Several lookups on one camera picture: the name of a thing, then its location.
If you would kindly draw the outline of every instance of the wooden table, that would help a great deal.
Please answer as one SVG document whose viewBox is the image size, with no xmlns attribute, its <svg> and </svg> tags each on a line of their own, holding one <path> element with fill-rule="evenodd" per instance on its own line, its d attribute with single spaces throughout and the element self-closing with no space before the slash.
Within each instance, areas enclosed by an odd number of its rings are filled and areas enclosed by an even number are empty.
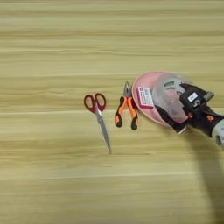
<svg viewBox="0 0 224 224">
<path fill-rule="evenodd" d="M 224 2 L 1 1 L 0 223 L 224 223 L 223 150 L 140 114 L 125 81 L 151 70 L 214 91 L 224 113 Z M 108 100 L 106 154 L 85 94 Z"/>
</svg>

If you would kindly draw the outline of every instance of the red scissors handle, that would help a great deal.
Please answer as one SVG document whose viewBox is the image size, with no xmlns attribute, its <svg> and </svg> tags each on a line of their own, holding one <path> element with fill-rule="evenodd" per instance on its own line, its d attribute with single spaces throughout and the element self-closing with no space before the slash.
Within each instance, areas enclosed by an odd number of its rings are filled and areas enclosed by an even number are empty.
<svg viewBox="0 0 224 224">
<path fill-rule="evenodd" d="M 88 94 L 84 98 L 84 104 L 89 111 L 95 113 L 96 112 L 95 104 L 97 104 L 98 109 L 102 112 L 106 108 L 107 101 L 103 94 L 96 94 L 95 96 Z"/>
</svg>

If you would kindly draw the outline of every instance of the label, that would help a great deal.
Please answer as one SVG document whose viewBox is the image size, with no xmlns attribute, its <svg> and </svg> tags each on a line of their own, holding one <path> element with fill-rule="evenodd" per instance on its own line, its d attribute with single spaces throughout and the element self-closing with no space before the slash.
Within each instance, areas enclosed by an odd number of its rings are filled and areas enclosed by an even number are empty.
<svg viewBox="0 0 224 224">
<path fill-rule="evenodd" d="M 167 88 L 169 86 L 173 86 L 174 85 L 174 80 L 168 81 L 164 84 L 164 87 Z"/>
<path fill-rule="evenodd" d="M 151 90 L 148 87 L 138 87 L 137 96 L 139 106 L 143 109 L 153 109 L 154 103 L 151 96 Z"/>
<path fill-rule="evenodd" d="M 188 101 L 193 102 L 195 99 L 197 99 L 197 97 L 198 95 L 196 93 L 193 93 L 188 97 Z"/>
</svg>

